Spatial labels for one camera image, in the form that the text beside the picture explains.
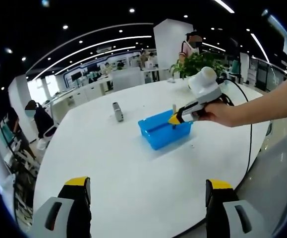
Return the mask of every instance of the human hand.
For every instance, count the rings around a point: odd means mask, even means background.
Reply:
[[[219,124],[234,127],[236,126],[236,108],[217,100],[205,107],[205,113],[199,120],[210,120]]]

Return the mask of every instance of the human arm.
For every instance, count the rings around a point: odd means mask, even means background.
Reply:
[[[184,63],[185,58],[189,55],[190,48],[188,47],[187,43],[183,41],[181,46],[181,52],[178,54],[178,60],[181,63]]]
[[[287,80],[272,92],[239,106],[220,102],[205,108],[200,120],[211,120],[226,126],[240,126],[287,117]]]
[[[14,124],[14,128],[13,128],[14,134],[16,134],[16,132],[18,131],[18,127],[19,127],[19,118],[15,121],[15,124]]]

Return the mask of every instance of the monitor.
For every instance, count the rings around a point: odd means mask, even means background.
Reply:
[[[72,81],[75,81],[76,79],[79,79],[82,76],[81,72],[75,73],[71,75]]]

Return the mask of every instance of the face mask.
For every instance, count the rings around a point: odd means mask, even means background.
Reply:
[[[33,118],[35,115],[35,110],[24,110],[24,111],[25,111],[25,114],[30,118]]]
[[[202,42],[189,42],[189,44],[192,48],[195,49],[195,48],[200,47],[202,45]]]

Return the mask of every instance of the white pillar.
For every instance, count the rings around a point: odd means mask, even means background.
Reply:
[[[249,70],[249,55],[246,53],[240,53],[240,63],[241,63],[241,77],[243,82],[247,82],[248,70]]]
[[[159,68],[170,68],[177,62],[182,42],[186,40],[186,34],[193,31],[193,25],[166,19],[153,31]]]
[[[48,100],[50,100],[52,97],[51,97],[51,95],[50,95],[49,88],[48,88],[48,84],[46,83],[46,79],[45,79],[45,78],[41,78],[41,82],[42,82],[42,86],[43,86],[43,89],[44,89],[46,98],[47,98]]]
[[[31,100],[28,83],[25,75],[15,77],[8,88],[10,104],[19,117],[19,125],[29,142],[37,138],[31,126],[31,119],[24,112],[25,106]]]
[[[64,82],[63,74],[56,75],[55,78],[56,78],[56,81],[57,81],[57,85],[58,85],[59,91],[62,92],[64,90],[66,90],[67,88],[66,88],[66,85],[65,85],[65,82]]]

